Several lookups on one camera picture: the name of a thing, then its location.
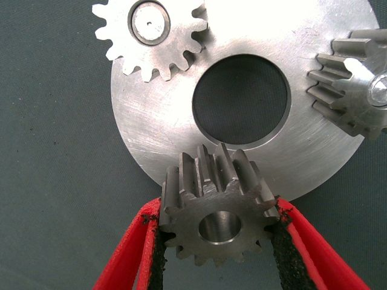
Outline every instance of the small gear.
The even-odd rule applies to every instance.
[[[387,30],[358,30],[320,54],[324,66],[309,76],[319,83],[308,93],[327,119],[351,136],[375,140],[387,128]]]
[[[207,29],[207,21],[193,16],[201,8],[203,0],[109,0],[106,5],[93,5],[93,13],[106,20],[96,36],[113,42],[106,56],[109,60],[123,57],[124,74],[140,67],[144,82],[152,79],[155,70],[167,81],[172,64],[183,71],[189,68],[185,51],[202,50],[191,37],[194,31]]]
[[[179,167],[167,170],[161,199],[160,228],[176,235],[167,247],[181,259],[194,255],[199,266],[260,252],[259,239],[270,237],[264,228],[279,219],[256,164],[242,150],[231,157],[224,144],[213,155],[200,146],[195,159],[182,153]]]

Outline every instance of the small hole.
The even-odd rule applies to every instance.
[[[206,216],[199,224],[200,236],[214,244],[231,242],[241,231],[239,217],[229,211],[217,211]]]

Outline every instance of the aluminum plate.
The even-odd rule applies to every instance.
[[[288,103],[277,127],[245,145],[274,195],[292,200],[334,175],[360,146],[312,108],[306,90],[316,82],[307,73],[320,68],[318,53],[332,53],[331,41],[358,29],[378,28],[367,0],[278,0],[225,2],[207,0],[206,49],[192,67],[169,82],[144,83],[140,72],[122,73],[122,59],[112,66],[111,93],[123,141],[141,168],[157,183],[178,155],[195,156],[199,144],[215,150],[217,140],[197,125],[192,97],[201,76],[215,63],[236,54],[253,54],[274,63],[288,83]]]

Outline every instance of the large round hole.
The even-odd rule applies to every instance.
[[[262,57],[241,54],[211,66],[193,94],[202,132],[228,144],[249,144],[272,132],[284,115],[287,81]]]
[[[200,236],[211,243],[230,242],[242,227],[239,217],[229,211],[217,211],[206,216],[199,224]]]

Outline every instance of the gray fabric background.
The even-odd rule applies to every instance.
[[[0,289],[90,289],[160,195],[115,125],[95,2],[0,1]],[[387,27],[387,1],[371,2]],[[387,288],[386,141],[294,202],[373,289]],[[165,289],[280,289],[268,243],[220,269],[167,258]]]

